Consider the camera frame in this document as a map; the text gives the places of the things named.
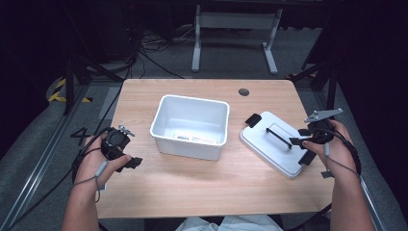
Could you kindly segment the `person's right hand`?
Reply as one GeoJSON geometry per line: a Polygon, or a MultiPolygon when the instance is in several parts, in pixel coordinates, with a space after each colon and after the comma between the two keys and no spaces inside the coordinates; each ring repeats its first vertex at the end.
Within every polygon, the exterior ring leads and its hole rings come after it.
{"type": "Polygon", "coordinates": [[[331,172],[336,183],[351,184],[360,182],[355,162],[352,154],[346,145],[353,144],[346,128],[338,121],[331,120],[337,136],[328,143],[328,152],[325,152],[323,144],[317,144],[311,141],[304,142],[306,148],[315,152],[325,167],[331,172]]]}

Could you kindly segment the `white plastic storage box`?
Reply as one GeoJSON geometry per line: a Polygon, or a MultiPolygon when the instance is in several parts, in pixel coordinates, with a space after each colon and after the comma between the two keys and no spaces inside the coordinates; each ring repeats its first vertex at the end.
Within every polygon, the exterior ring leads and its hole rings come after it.
{"type": "Polygon", "coordinates": [[[226,102],[164,95],[150,127],[161,153],[217,161],[227,142],[226,102]]]}

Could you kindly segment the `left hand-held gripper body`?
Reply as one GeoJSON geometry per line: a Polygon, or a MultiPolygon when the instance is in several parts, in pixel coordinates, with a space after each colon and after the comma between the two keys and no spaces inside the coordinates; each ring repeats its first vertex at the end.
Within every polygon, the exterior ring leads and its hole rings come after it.
{"type": "Polygon", "coordinates": [[[121,157],[124,148],[130,142],[130,136],[134,137],[135,134],[123,125],[119,125],[117,129],[110,127],[101,144],[103,155],[110,161],[121,157]]]}

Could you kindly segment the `person's light clothing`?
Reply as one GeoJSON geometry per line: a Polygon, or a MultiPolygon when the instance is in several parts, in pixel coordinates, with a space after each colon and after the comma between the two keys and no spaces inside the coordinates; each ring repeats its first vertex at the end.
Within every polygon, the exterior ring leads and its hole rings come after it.
{"type": "Polygon", "coordinates": [[[221,224],[204,218],[186,218],[175,231],[284,231],[267,215],[226,216],[221,224]]]}

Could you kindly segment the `person's left hand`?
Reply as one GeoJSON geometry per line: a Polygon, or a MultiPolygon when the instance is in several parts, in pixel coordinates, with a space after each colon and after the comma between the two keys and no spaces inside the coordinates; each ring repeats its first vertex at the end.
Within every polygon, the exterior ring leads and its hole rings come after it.
{"type": "Polygon", "coordinates": [[[89,145],[86,149],[87,155],[77,170],[73,187],[81,183],[91,182],[96,185],[96,190],[99,190],[118,168],[123,167],[131,160],[130,155],[123,155],[108,161],[101,151],[101,144],[106,136],[107,134],[103,133],[98,137],[92,136],[86,139],[86,144],[89,145]]]}

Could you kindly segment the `white lid with black handle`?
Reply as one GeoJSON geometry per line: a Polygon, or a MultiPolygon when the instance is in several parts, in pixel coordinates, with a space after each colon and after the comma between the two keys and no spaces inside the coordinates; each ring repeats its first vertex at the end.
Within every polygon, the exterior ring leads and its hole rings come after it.
{"type": "Polygon", "coordinates": [[[317,157],[290,142],[300,138],[298,131],[271,112],[253,114],[245,121],[241,139],[262,159],[290,179],[294,179],[317,157]]]}

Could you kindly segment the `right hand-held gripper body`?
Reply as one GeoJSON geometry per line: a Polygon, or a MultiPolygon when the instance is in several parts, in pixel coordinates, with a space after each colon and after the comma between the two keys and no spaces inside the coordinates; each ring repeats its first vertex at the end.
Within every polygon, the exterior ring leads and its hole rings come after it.
{"type": "Polygon", "coordinates": [[[307,131],[311,135],[309,141],[318,144],[326,144],[334,138],[335,128],[330,122],[333,116],[341,114],[341,108],[335,110],[313,111],[304,122],[307,123],[307,131]]]}

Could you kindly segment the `black tripod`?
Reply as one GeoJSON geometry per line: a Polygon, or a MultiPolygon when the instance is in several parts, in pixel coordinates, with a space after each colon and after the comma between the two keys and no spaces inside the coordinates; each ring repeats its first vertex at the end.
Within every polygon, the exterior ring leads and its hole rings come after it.
{"type": "Polygon", "coordinates": [[[110,70],[106,69],[102,65],[88,60],[82,56],[74,55],[67,59],[65,65],[65,109],[64,115],[67,116],[71,109],[74,106],[74,79],[77,79],[80,85],[88,85],[92,78],[90,77],[90,71],[87,70],[87,67],[90,66],[96,72],[102,74],[103,76],[108,77],[114,82],[121,83],[124,81],[123,78],[114,74],[110,70]]]}
{"type": "Polygon", "coordinates": [[[287,79],[295,83],[312,75],[315,75],[314,80],[310,84],[310,88],[312,90],[321,91],[325,85],[328,85],[325,108],[327,110],[332,110],[335,106],[335,96],[338,80],[338,71],[336,69],[336,64],[333,62],[315,64],[297,74],[289,74],[287,76],[287,79]]]}

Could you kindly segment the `grey metal stand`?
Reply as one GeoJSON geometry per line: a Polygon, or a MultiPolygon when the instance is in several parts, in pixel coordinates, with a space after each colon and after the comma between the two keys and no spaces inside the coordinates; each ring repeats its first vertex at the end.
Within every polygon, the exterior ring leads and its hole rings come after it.
{"type": "Polygon", "coordinates": [[[201,29],[245,29],[269,30],[268,41],[262,43],[262,48],[272,75],[278,73],[271,47],[273,45],[282,16],[282,9],[275,13],[214,13],[203,12],[200,5],[195,8],[194,32],[195,41],[192,53],[191,71],[200,69],[201,29]]]}

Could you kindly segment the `aluminium floor rail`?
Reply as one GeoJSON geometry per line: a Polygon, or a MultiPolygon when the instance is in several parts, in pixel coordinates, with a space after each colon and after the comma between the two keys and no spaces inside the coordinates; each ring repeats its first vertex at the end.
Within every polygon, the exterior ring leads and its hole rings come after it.
{"type": "Polygon", "coordinates": [[[8,231],[28,208],[88,90],[89,86],[76,90],[67,115],[64,103],[52,102],[0,162],[0,231],[8,231]]]}

